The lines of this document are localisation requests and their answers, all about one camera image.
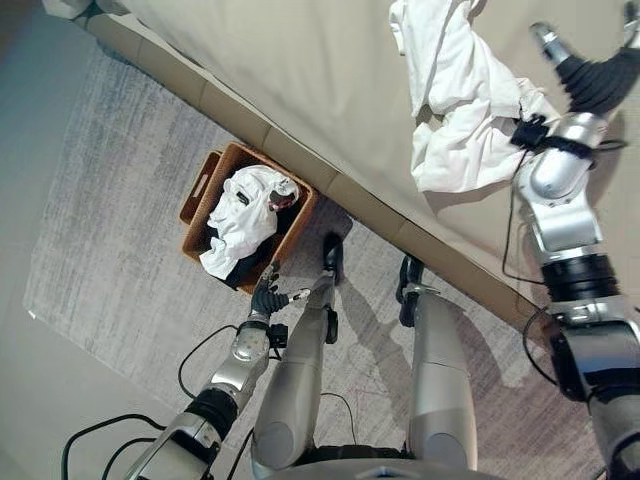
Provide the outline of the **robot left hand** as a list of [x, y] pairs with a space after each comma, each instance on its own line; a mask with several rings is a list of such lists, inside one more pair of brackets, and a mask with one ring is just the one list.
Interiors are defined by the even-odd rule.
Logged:
[[279, 278], [279, 270], [280, 263], [274, 261], [260, 275], [251, 297], [251, 316], [260, 315], [269, 318], [289, 304], [306, 300], [310, 296], [310, 288], [301, 288], [289, 293], [279, 293], [275, 284]]

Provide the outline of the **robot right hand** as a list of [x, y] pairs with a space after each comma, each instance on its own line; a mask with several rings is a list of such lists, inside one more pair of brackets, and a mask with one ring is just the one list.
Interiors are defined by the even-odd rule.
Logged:
[[624, 5], [624, 42], [604, 61], [577, 55], [546, 22], [529, 27], [570, 97], [569, 111], [604, 117], [616, 110], [639, 79], [639, 3]]

